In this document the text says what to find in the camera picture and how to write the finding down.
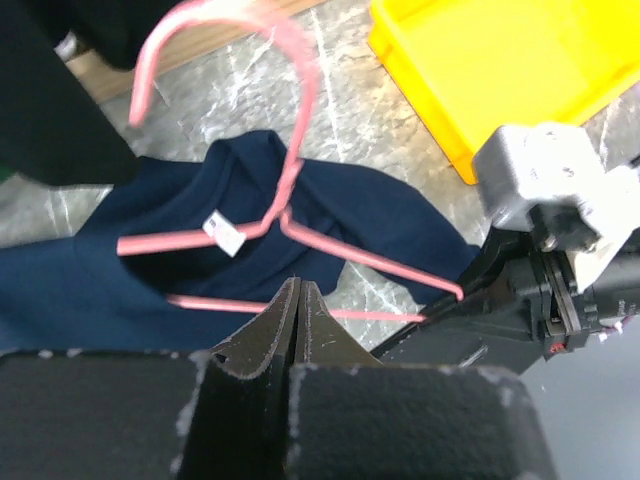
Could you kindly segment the navy blue t-shirt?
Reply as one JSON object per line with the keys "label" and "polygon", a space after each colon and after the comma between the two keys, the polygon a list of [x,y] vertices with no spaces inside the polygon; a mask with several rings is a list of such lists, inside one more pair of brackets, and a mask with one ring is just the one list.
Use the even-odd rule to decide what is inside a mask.
{"label": "navy blue t-shirt", "polygon": [[[259,130],[214,142],[200,163],[144,158],[74,236],[3,249],[2,349],[204,349],[248,316],[182,309],[168,295],[267,302],[293,276],[332,293],[343,261],[278,228],[235,256],[116,252],[123,236],[198,229],[214,211],[235,224],[262,218],[285,154],[276,133]],[[419,191],[365,166],[306,160],[291,206],[306,227],[450,281],[478,252]]]}

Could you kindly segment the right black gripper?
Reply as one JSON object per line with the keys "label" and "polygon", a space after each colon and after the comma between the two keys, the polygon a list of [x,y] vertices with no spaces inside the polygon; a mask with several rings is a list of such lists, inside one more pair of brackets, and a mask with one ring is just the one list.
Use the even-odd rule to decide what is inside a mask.
{"label": "right black gripper", "polygon": [[639,248],[623,248],[585,291],[564,253],[525,239],[489,239],[422,323],[400,329],[372,354],[392,364],[494,365],[517,374],[538,360],[572,353],[594,336],[624,328],[639,313]]}

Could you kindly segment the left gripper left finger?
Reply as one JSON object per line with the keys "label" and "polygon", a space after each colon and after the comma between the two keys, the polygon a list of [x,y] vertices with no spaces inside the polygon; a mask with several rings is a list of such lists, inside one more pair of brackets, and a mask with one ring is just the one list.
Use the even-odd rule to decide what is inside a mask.
{"label": "left gripper left finger", "polygon": [[301,281],[210,352],[179,479],[282,479]]}

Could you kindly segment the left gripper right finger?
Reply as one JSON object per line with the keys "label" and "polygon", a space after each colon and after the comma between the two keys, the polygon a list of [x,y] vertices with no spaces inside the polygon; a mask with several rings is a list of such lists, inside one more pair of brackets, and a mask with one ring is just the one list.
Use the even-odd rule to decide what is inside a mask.
{"label": "left gripper right finger", "polygon": [[301,287],[289,371],[293,479],[551,479],[532,399],[494,367],[385,365]]}

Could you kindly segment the pink wire hanger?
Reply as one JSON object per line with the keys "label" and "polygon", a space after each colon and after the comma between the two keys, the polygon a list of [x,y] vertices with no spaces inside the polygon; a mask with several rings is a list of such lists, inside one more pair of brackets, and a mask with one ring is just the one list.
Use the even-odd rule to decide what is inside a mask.
{"label": "pink wire hanger", "polygon": [[335,257],[363,264],[383,273],[414,281],[451,293],[462,300],[461,286],[443,278],[366,252],[300,225],[293,219],[290,199],[304,161],[299,155],[309,127],[318,87],[318,62],[304,31],[286,15],[272,10],[263,1],[184,1],[172,8],[149,34],[139,53],[134,72],[129,122],[144,122],[150,104],[151,88],[164,45],[177,32],[197,25],[236,24],[248,31],[272,38],[294,64],[300,82],[300,107],[289,149],[286,153],[274,199],[264,217],[236,227],[217,223],[199,230],[126,236],[118,240],[120,256],[161,253],[206,246],[231,246],[239,239],[252,240],[268,233],[277,223],[282,234],[302,245]]}

